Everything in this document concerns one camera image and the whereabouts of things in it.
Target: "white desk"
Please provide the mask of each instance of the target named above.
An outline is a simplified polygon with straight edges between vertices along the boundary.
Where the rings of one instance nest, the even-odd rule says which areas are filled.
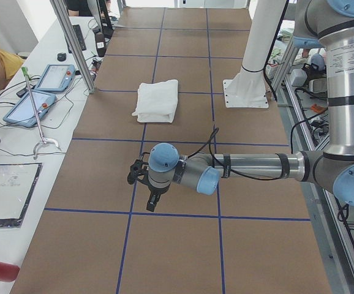
[[[89,21],[90,17],[73,17],[71,18],[72,24],[79,24],[83,36],[86,39],[87,50],[83,51],[83,56],[88,59],[96,53],[96,46],[94,42],[94,34],[89,29],[88,24],[95,24],[94,21]],[[66,52],[67,59],[64,62],[57,61],[57,54],[59,52]],[[72,54],[67,52],[66,41],[64,40],[64,34],[58,21],[55,21],[51,28],[46,33],[45,37],[35,47],[29,58],[24,63],[28,67],[30,75],[41,75],[47,64],[76,64]],[[17,72],[9,86],[24,81],[21,70]],[[66,152],[72,133],[77,125],[83,107],[87,99],[87,89],[83,80],[74,80],[72,84],[77,83],[74,89],[68,95],[68,98],[73,102],[73,108],[71,109],[68,117],[64,120],[61,127],[58,129],[43,128],[46,137],[56,139],[61,145],[63,152]],[[5,92],[0,102],[16,102],[19,98],[16,96],[16,92],[24,87],[25,84],[14,87],[13,89]],[[64,93],[58,95],[58,99],[61,98]],[[0,104],[0,121],[2,117],[9,111],[9,107],[1,107],[4,104]],[[56,127],[62,121],[64,115],[70,108],[71,103],[62,99],[58,102],[41,120],[41,123],[46,126]],[[14,154],[32,154],[34,145],[40,141],[38,129],[26,129],[24,127],[2,127],[0,128],[0,148],[9,151]],[[46,145],[39,148],[39,152],[53,153],[58,151],[53,145]],[[31,197],[29,208],[23,220],[23,224],[20,228],[13,229],[0,229],[0,262],[13,263],[21,266],[26,251],[28,250],[31,238],[37,227],[38,221],[41,217],[43,208],[49,197],[51,188],[55,182],[56,176],[60,169],[64,154],[55,155],[39,155],[37,160],[33,160],[32,156],[10,156],[0,151],[0,164],[19,164],[19,163],[32,163],[41,162],[42,170],[40,178],[37,182],[34,193]],[[0,282],[0,294],[9,293],[13,286],[13,282],[6,283]]]

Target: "black computer mouse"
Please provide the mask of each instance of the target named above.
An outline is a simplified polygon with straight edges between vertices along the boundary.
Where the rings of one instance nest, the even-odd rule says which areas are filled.
[[[57,60],[58,61],[64,61],[67,59],[67,53],[65,52],[60,52],[57,54]]]

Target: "keyboard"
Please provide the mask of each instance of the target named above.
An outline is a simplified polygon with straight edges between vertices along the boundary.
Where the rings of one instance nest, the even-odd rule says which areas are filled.
[[[73,31],[75,32],[77,39],[78,39],[79,46],[80,46],[81,50],[82,51],[86,50],[85,38],[83,38],[83,34],[81,32],[80,25],[73,24],[72,28],[73,28]]]

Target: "white folded cloth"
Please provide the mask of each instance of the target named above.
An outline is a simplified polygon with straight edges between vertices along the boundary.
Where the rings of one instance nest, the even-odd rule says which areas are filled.
[[[172,123],[178,102],[178,80],[141,83],[133,116],[141,123]]]

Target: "tablet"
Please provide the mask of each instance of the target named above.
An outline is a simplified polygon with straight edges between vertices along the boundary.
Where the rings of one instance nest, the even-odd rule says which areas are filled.
[[[56,101],[56,95],[38,90],[31,90],[31,92],[38,109],[38,116],[42,119]],[[24,127],[32,127],[37,123],[28,92],[3,117],[3,121],[11,124],[19,124]]]
[[[64,92],[73,77],[75,66],[72,64],[49,64],[34,89],[44,92]]]

